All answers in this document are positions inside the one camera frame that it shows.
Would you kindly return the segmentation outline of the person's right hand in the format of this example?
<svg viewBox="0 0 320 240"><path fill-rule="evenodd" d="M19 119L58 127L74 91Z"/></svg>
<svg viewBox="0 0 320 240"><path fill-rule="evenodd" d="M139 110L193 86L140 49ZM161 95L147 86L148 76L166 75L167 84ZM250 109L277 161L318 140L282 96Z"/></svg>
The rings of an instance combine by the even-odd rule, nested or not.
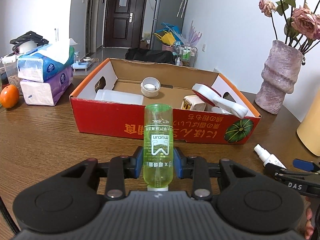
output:
<svg viewBox="0 0 320 240"><path fill-rule="evenodd" d="M316 213L319 207L319 198L306 197L305 200L310 203L306 208L306 224L305 224L305 239L311 239L316 228Z"/></svg>

